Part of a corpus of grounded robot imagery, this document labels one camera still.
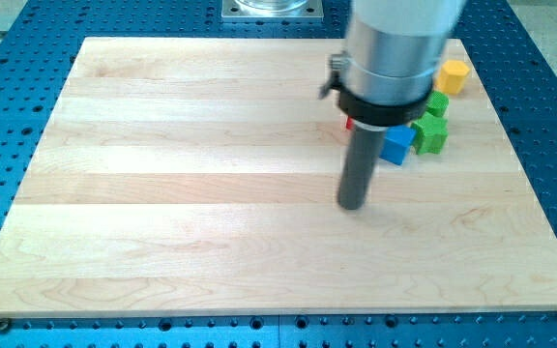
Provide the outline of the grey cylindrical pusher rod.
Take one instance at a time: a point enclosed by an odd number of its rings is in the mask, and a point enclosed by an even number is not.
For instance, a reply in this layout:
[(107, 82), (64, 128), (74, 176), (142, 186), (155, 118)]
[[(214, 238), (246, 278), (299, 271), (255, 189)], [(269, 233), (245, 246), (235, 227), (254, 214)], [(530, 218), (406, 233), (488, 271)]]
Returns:
[(385, 133), (385, 128), (363, 128), (354, 124), (337, 191), (337, 203), (341, 208), (358, 210), (365, 204)]

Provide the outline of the black clamp ring mount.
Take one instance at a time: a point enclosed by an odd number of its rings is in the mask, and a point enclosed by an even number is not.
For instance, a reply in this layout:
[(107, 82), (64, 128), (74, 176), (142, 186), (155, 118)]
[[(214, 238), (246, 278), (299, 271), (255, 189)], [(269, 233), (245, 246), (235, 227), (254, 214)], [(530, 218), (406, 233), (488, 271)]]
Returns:
[(361, 71), (349, 65), (345, 52), (332, 54), (329, 67), (330, 77), (321, 87), (319, 99), (337, 91), (337, 107), (361, 124), (393, 127), (417, 120), (425, 112), (433, 87), (430, 75), (399, 78), (365, 72), (365, 86), (357, 92), (355, 86), (348, 86), (347, 77)]

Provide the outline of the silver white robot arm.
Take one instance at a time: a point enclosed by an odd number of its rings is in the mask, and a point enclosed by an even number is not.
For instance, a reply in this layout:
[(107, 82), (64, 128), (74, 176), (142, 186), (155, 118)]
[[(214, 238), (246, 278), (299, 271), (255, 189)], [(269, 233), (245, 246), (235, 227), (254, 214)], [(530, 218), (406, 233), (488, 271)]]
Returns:
[(319, 96), (337, 92), (353, 122), (337, 203), (358, 210), (388, 128), (420, 118), (465, 0), (353, 0), (341, 52), (329, 58)]

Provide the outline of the silver robot base flange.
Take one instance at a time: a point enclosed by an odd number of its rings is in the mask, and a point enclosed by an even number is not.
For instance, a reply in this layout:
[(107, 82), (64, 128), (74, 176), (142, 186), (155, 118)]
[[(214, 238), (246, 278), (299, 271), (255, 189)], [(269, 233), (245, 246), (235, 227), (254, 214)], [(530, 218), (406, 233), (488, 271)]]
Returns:
[(226, 21), (324, 18), (321, 0), (222, 0), (220, 14)]

